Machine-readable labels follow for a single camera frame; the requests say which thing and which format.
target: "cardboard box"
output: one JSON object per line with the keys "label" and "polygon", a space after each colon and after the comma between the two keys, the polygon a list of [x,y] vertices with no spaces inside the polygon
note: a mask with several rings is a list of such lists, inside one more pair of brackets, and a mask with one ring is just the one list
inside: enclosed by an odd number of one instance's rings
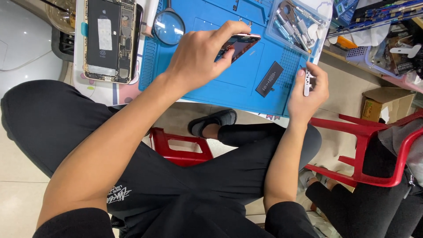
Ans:
{"label": "cardboard box", "polygon": [[400,88],[381,87],[363,93],[365,97],[361,119],[388,124],[407,116],[415,93]]}

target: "black leggings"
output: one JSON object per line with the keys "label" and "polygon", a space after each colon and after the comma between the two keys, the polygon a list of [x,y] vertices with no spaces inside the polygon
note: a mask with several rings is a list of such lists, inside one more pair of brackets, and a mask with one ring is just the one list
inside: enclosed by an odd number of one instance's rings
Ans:
{"label": "black leggings", "polygon": [[[363,173],[391,177],[396,156],[376,137],[365,153]],[[351,193],[341,184],[329,191],[313,183],[305,195],[327,216],[343,238],[410,238],[423,215],[421,194],[408,195],[407,179],[391,188],[359,183]]]}
{"label": "black leggings", "polygon": [[[1,110],[8,137],[49,177],[79,143],[116,112],[53,80],[12,88],[1,100]],[[274,123],[223,126],[219,141],[239,148],[192,167],[179,167],[141,142],[110,191],[107,209],[124,220],[157,211],[176,196],[192,191],[213,192],[241,205],[252,202],[263,196],[267,168],[284,131]],[[320,145],[320,133],[309,125],[300,168],[317,154]]]}

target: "purple basket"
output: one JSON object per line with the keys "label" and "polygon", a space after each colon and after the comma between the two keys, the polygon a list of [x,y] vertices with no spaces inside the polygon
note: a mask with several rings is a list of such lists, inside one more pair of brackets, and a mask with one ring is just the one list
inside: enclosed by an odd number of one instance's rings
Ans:
{"label": "purple basket", "polygon": [[347,61],[356,62],[362,67],[368,67],[370,71],[377,74],[388,75],[396,79],[401,79],[402,76],[397,76],[392,72],[383,69],[372,62],[369,62],[369,53],[371,46],[360,46],[355,49],[350,49],[345,57]]}

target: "white cable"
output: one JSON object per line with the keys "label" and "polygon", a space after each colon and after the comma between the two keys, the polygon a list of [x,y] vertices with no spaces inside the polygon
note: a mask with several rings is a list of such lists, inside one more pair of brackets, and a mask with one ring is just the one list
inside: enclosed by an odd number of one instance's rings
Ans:
{"label": "white cable", "polygon": [[0,72],[9,72],[9,71],[18,70],[18,69],[20,69],[20,68],[22,68],[22,67],[25,67],[25,66],[29,65],[30,63],[32,63],[32,62],[34,62],[34,61],[36,61],[36,60],[38,60],[39,58],[43,57],[44,55],[46,55],[46,54],[48,54],[48,53],[50,53],[50,52],[52,52],[52,50],[50,50],[49,52],[47,52],[47,53],[45,53],[45,54],[43,54],[43,55],[40,55],[40,56],[38,56],[38,57],[36,57],[36,58],[34,58],[34,59],[32,59],[32,60],[30,60],[30,61],[26,62],[25,64],[20,65],[20,66],[18,66],[18,67],[16,67],[16,68],[14,68],[14,69],[8,69],[8,70],[3,70],[3,69],[0,69]]}

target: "white table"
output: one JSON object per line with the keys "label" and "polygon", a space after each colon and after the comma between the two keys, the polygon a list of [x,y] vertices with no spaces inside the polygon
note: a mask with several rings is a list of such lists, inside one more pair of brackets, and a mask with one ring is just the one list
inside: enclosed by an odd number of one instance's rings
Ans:
{"label": "white table", "polygon": [[[148,0],[137,0],[137,3],[140,4],[144,9],[146,9],[146,2]],[[325,0],[301,0],[305,5],[310,6],[313,9],[316,9],[321,15],[328,18],[332,17],[332,1]],[[141,61],[144,51],[144,36],[142,35],[138,47],[138,58],[137,58],[137,68],[136,76],[134,80],[131,81],[128,85],[116,84],[101,82],[96,80],[88,80],[84,77],[83,74],[83,36],[81,34],[81,23],[84,20],[84,0],[77,0],[77,22],[75,29],[75,48],[74,48],[74,66],[73,66],[73,83],[75,88],[78,89],[83,95],[91,98],[95,102],[103,103],[107,106],[112,105],[121,105],[129,103],[134,99],[141,91],[138,90],[138,79],[141,71]],[[146,11],[143,17],[143,20],[147,19]],[[329,26],[324,30],[323,36],[326,35]],[[318,53],[318,57],[314,58],[312,63],[317,64],[322,49]],[[178,102],[193,102],[189,100],[179,99]],[[289,119],[283,118],[280,116],[266,115],[251,112],[252,114],[266,118],[280,126],[286,127],[288,125]]]}

